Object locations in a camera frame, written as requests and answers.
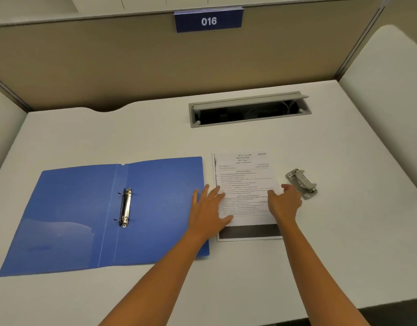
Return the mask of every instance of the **hand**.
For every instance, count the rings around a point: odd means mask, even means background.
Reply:
[[[217,235],[233,219],[232,215],[223,219],[219,218],[219,203],[225,197],[225,193],[217,194],[221,188],[217,186],[207,196],[208,187],[207,184],[201,191],[199,201],[197,201],[198,190],[194,191],[189,214],[188,231],[197,235],[203,242]]]
[[[278,226],[296,224],[296,212],[302,206],[301,194],[294,185],[282,184],[284,193],[277,195],[273,190],[267,191],[269,211],[276,219]]]

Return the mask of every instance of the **number sign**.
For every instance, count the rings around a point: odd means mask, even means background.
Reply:
[[[243,11],[242,7],[176,11],[175,28],[182,33],[241,27]]]

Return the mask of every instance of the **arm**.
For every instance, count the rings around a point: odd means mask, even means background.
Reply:
[[[127,293],[100,323],[100,326],[163,326],[168,322],[175,302],[196,254],[207,239],[216,235],[233,216],[220,219],[217,186],[209,195],[208,185],[192,196],[189,228],[181,240]]]
[[[302,205],[294,186],[283,184],[284,193],[268,191],[269,210],[282,233],[288,260],[303,305],[313,326],[369,326],[358,309],[336,284],[296,224]]]

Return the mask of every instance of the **forearm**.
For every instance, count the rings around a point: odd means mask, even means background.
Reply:
[[[369,325],[322,264],[299,227],[280,226],[288,260],[313,326]]]
[[[203,240],[188,231],[100,325],[166,325],[190,266],[203,243]]]

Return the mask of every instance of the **white desk surface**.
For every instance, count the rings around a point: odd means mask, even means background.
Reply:
[[[189,102],[309,95],[312,115],[191,129]],[[130,137],[130,144],[124,137]],[[298,223],[358,307],[417,298],[417,189],[336,81],[132,103],[110,113],[29,113],[0,170],[0,267],[42,170],[269,150],[276,175],[305,169],[319,193]],[[256,326],[305,317],[282,240],[210,242],[170,326]],[[0,325],[96,325],[151,266],[0,278]]]

